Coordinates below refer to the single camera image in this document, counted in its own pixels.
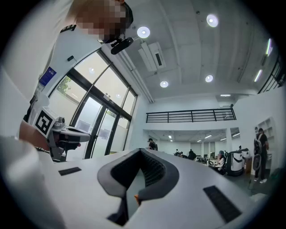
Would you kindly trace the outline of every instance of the balcony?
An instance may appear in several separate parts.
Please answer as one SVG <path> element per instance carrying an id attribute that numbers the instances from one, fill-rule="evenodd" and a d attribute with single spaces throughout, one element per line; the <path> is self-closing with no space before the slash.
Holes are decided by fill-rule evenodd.
<path id="1" fill-rule="evenodd" d="M 146 123 L 194 123 L 236 120 L 232 108 L 146 113 Z"/>

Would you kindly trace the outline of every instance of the glass door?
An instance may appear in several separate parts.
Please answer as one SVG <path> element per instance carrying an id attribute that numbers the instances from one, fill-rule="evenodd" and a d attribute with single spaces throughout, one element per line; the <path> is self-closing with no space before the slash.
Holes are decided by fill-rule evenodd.
<path id="1" fill-rule="evenodd" d="M 91 97 L 86 97 L 80 106 L 78 115 L 75 116 L 72 126 L 85 131 L 91 135 L 93 139 L 93 129 L 96 128 L 96 123 L 100 123 L 100 113 L 105 108 Z M 66 161 L 76 161 L 84 159 L 85 152 L 88 147 L 88 142 L 82 142 L 81 146 L 75 150 L 69 150 L 67 153 Z"/>
<path id="2" fill-rule="evenodd" d="M 93 144 L 91 158 L 105 155 L 108 146 L 110 134 L 114 131 L 114 122 L 116 114 L 108 109 L 105 110 L 104 116 L 97 130 L 96 139 Z"/>

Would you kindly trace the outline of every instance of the black cap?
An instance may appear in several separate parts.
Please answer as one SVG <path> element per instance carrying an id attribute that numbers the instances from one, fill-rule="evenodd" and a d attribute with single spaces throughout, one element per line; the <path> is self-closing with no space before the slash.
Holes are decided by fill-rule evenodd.
<path id="1" fill-rule="evenodd" d="M 124 7 L 125 7 L 125 10 L 126 10 L 126 16 L 125 16 L 126 21 L 124 22 L 124 25 L 122 25 L 123 28 L 120 29 L 120 34 L 110 35 L 111 37 L 110 37 L 108 40 L 102 40 L 102 41 L 98 40 L 98 42 L 100 42 L 100 44 L 108 44 L 108 43 L 111 43 L 111 42 L 115 41 L 115 40 L 116 40 L 117 38 L 119 38 L 120 35 L 123 34 L 123 33 L 125 32 L 125 30 L 128 29 L 128 28 L 130 27 L 130 25 L 132 24 L 132 22 L 133 22 L 134 19 L 133 19 L 133 13 L 132 13 L 131 8 L 129 7 L 129 5 L 128 5 L 126 2 L 124 2 L 124 3 L 122 4 L 122 6 L 124 6 Z"/>

